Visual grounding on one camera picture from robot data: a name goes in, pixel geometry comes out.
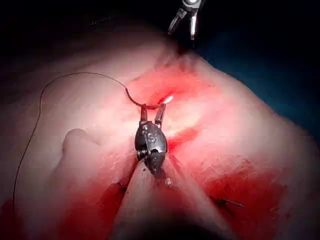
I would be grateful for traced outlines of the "right arm needle driver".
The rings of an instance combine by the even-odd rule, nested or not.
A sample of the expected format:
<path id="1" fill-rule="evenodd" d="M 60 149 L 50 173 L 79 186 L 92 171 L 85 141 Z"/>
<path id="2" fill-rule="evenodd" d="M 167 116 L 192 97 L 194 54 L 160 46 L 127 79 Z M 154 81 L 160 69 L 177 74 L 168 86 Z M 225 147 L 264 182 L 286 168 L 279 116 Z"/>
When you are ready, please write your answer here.
<path id="1" fill-rule="evenodd" d="M 201 0 L 182 0 L 182 8 L 187 12 L 194 12 L 200 8 L 201 3 Z"/>

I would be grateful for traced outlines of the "right arm needle driver jaw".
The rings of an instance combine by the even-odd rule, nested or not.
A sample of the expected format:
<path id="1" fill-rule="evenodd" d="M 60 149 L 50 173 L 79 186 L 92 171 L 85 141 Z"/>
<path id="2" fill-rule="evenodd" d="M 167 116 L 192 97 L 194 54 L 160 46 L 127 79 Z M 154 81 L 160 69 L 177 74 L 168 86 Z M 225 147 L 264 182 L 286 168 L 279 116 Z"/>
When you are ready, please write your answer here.
<path id="1" fill-rule="evenodd" d="M 178 9 L 175 17 L 170 22 L 170 25 L 167 30 L 168 34 L 173 34 L 176 31 L 177 27 L 179 26 L 180 22 L 184 19 L 186 14 L 187 14 L 187 12 L 185 10 Z"/>
<path id="2" fill-rule="evenodd" d="M 195 12 L 190 18 L 190 39 L 192 41 L 195 39 L 195 35 L 197 31 L 197 20 L 198 20 L 198 13 Z"/>

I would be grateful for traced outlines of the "left arm needle driver jaw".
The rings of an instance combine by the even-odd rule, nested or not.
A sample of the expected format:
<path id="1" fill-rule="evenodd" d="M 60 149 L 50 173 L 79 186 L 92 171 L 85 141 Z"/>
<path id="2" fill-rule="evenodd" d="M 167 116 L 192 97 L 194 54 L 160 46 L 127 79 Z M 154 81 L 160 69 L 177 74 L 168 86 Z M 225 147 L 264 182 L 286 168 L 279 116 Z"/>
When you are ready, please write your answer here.
<path id="1" fill-rule="evenodd" d="M 143 124 L 148 121 L 148 108 L 146 104 L 141 106 L 140 111 L 140 123 Z"/>
<path id="2" fill-rule="evenodd" d="M 163 118 L 165 115 L 167 105 L 165 103 L 160 104 L 160 107 L 157 110 L 157 113 L 154 118 L 154 124 L 155 125 L 162 125 Z"/>

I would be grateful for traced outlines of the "left arm needle driver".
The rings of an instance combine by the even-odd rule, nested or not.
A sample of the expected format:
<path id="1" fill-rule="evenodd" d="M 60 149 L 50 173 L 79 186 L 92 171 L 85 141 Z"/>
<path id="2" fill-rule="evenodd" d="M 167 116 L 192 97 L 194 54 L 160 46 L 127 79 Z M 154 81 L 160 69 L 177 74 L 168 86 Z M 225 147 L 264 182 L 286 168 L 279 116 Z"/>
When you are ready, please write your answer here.
<path id="1" fill-rule="evenodd" d="M 152 175 L 162 176 L 167 155 L 167 138 L 162 130 L 152 121 L 143 121 L 136 131 L 134 146 L 138 161 L 143 161 Z"/>

